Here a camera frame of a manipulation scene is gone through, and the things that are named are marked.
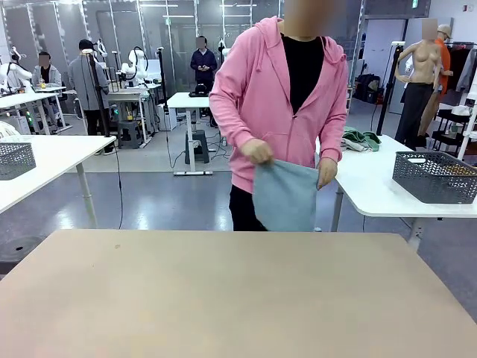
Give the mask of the person's left hand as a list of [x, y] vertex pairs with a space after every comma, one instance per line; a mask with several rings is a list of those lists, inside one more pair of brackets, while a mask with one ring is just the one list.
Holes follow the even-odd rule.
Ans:
[[318, 163], [318, 190], [331, 183], [338, 172], [338, 163], [333, 159], [323, 157]]

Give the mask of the person's right hand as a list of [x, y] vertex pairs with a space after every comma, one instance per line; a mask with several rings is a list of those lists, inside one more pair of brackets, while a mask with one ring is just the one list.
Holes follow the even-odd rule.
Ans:
[[260, 139], [246, 141], [239, 150], [254, 165], [270, 163], [274, 160], [271, 147]]

